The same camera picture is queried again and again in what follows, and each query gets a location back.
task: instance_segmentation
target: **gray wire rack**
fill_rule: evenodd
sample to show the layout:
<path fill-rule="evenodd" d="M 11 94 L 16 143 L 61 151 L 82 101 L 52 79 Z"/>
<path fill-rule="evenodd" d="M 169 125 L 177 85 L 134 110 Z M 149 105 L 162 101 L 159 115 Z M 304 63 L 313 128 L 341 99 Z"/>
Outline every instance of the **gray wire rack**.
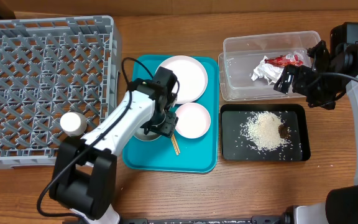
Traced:
<path fill-rule="evenodd" d="M 97 127 L 116 107 L 120 61 L 109 16 L 0 21 L 0 169 L 53 165 L 67 111 Z"/>

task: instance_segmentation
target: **wooden tabletop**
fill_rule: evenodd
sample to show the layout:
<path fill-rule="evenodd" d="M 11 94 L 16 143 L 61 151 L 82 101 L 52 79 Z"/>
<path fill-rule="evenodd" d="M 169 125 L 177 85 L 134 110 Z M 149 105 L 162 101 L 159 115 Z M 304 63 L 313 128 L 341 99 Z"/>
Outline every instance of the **wooden tabletop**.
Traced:
<path fill-rule="evenodd" d="M 115 17 L 123 57 L 197 55 L 217 60 L 223 40 L 242 35 L 315 30 L 329 43 L 330 30 L 358 22 L 358 11 Z M 119 100 L 125 92 L 120 80 Z M 306 162 L 225 161 L 208 174 L 146 172 L 117 167 L 114 208 L 124 218 L 224 218 L 279 215 L 290 205 L 323 202 L 331 189 L 352 185 L 356 144 L 347 97 L 333 111 L 309 109 L 304 98 L 243 103 L 298 103 L 306 111 L 311 159 Z M 0 223 L 61 223 L 40 216 L 35 203 L 51 167 L 0 170 Z M 45 198 L 44 210 L 65 212 Z"/>

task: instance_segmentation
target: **clear plastic bin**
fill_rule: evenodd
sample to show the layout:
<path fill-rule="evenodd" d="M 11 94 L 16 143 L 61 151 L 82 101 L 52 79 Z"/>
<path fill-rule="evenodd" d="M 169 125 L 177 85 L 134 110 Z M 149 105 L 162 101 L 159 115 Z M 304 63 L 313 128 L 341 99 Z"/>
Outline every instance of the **clear plastic bin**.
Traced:
<path fill-rule="evenodd" d="M 279 34 L 231 37 L 223 42 L 223 53 L 219 56 L 219 79 L 222 96 L 226 101 L 268 100 L 301 97 L 297 93 L 283 94 L 268 85 L 267 80 L 251 80 L 254 68 L 266 55 L 279 57 L 296 52 L 304 65 L 311 66 L 307 49 L 320 41 L 315 31 L 287 32 Z"/>

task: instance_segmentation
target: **white cylinder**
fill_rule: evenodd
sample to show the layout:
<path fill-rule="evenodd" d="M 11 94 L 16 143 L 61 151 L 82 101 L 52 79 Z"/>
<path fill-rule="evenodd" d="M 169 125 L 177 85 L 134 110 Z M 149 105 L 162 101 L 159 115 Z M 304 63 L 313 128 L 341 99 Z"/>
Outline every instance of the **white cylinder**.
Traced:
<path fill-rule="evenodd" d="M 60 126 L 68 136 L 79 136 L 86 130 L 86 118 L 77 112 L 67 112 L 60 118 Z"/>

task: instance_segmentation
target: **teal tray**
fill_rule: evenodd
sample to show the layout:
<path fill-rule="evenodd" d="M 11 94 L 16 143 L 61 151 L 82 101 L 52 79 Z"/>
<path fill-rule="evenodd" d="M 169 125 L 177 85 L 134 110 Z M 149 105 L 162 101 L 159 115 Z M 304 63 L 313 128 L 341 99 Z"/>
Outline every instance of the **teal tray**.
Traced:
<path fill-rule="evenodd" d="M 138 58 L 152 73 L 170 55 L 143 55 Z M 208 57 L 194 57 L 206 69 L 208 86 L 196 101 L 203 105 L 211 115 L 208 132 L 198 139 L 187 139 L 175 132 L 180 155 L 175 154 L 171 139 L 160 137 L 154 141 L 143 142 L 132 137 L 124 148 L 122 158 L 132 169 L 207 173 L 214 169 L 218 159 L 218 116 L 219 116 L 219 67 Z M 135 63 L 132 80 L 150 79 L 148 73 Z"/>

